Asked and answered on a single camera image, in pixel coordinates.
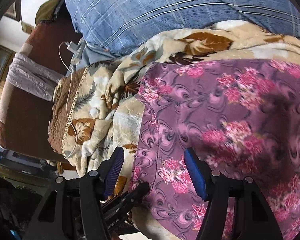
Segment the white lace cloth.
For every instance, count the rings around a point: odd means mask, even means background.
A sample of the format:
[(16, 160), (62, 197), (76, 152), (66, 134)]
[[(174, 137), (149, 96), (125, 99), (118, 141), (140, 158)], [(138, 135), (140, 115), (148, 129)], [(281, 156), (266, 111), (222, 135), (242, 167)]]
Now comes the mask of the white lace cloth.
[(38, 98), (52, 101), (55, 87), (64, 76), (16, 53), (9, 66), (6, 81)]

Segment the beige leaf pattern blanket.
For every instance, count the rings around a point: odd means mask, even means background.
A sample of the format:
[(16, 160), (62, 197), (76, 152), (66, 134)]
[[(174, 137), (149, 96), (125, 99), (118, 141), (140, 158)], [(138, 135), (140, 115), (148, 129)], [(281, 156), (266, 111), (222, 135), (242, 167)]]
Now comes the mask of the beige leaf pattern blanket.
[[(273, 34), (241, 20), (159, 33), (128, 56), (93, 63), (61, 79), (53, 95), (49, 142), (80, 176), (96, 169), (120, 146), (125, 161), (115, 189), (132, 190), (145, 111), (138, 93), (150, 66), (254, 59), (300, 65), (300, 37)], [(143, 207), (133, 209), (132, 221), (148, 239), (179, 239), (154, 220), (145, 201)]]

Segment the blue plaid quilt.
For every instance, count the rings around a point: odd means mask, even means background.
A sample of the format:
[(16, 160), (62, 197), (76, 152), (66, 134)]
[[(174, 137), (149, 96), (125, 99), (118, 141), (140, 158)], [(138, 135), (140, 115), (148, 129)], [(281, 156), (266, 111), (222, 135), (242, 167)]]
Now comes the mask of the blue plaid quilt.
[(84, 40), (106, 54), (127, 55), (168, 30), (202, 29), (244, 20), (300, 37), (300, 10), (291, 0), (65, 0)]

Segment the olive green cloth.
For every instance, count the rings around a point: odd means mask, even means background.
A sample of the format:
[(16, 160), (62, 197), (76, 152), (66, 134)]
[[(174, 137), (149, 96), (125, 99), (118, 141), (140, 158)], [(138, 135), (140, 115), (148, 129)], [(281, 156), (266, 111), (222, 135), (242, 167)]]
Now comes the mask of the olive green cloth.
[(40, 23), (52, 23), (59, 17), (70, 17), (65, 5), (65, 0), (48, 0), (39, 7), (36, 13), (35, 23), (36, 25)]

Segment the brown headboard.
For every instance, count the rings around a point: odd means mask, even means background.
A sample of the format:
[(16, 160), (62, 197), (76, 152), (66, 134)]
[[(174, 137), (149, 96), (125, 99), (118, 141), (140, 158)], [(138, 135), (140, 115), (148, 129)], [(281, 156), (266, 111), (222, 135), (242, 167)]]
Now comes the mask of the brown headboard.
[[(26, 40), (21, 52), (46, 68), (62, 75), (72, 58), (62, 42), (77, 43), (71, 20), (58, 18), (52, 23), (40, 23)], [(0, 99), (0, 146), (38, 159), (65, 162), (48, 142), (48, 125), (52, 102), (38, 98), (6, 82)]]

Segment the small wall plaque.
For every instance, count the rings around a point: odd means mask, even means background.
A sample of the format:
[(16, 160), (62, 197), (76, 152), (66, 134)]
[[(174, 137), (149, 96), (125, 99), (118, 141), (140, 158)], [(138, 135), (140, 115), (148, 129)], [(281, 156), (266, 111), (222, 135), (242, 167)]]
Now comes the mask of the small wall plaque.
[(31, 33), (34, 31), (35, 27), (32, 26), (31, 24), (21, 21), (21, 29), (22, 29), (23, 33), (31, 35)]

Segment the purple floral shirt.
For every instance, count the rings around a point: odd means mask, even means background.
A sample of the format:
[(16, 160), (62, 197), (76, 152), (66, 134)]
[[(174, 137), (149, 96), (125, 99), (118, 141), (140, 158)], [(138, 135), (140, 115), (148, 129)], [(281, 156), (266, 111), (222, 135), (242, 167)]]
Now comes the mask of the purple floral shirt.
[(184, 162), (192, 148), (225, 176), (253, 177), (284, 239), (300, 232), (300, 65), (275, 60), (154, 63), (131, 188), (150, 184), (151, 216), (170, 236), (195, 239), (207, 204)]

